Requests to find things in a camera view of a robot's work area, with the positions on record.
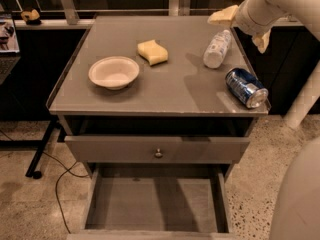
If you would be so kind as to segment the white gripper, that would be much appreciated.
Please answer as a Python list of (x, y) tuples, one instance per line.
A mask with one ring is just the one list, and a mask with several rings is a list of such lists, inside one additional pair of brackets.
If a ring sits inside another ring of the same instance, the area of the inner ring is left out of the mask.
[(251, 35), (253, 44), (263, 54), (269, 45), (269, 31), (286, 12), (267, 0), (245, 0), (240, 6), (232, 5), (209, 16), (210, 25), (232, 27), (234, 22), (245, 34)]

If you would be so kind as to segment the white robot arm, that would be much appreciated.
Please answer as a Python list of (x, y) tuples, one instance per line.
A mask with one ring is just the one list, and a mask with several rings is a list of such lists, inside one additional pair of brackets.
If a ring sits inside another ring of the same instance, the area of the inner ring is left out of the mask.
[[(237, 25), (266, 50), (274, 23), (293, 15), (320, 40), (320, 0), (244, 0), (213, 13), (213, 25)], [(283, 177), (273, 212), (269, 240), (320, 240), (320, 138), (305, 144)]]

